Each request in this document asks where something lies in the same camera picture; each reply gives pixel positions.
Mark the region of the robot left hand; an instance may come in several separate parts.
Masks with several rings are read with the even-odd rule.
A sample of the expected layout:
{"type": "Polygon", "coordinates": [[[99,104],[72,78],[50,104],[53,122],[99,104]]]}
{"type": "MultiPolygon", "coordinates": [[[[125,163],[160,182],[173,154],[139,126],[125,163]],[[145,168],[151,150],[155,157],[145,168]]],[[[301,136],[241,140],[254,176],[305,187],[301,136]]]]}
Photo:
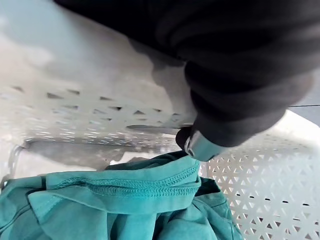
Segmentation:
{"type": "Polygon", "coordinates": [[[185,63],[197,117],[176,135],[207,162],[272,127],[320,66],[317,0],[60,0],[185,63]]]}

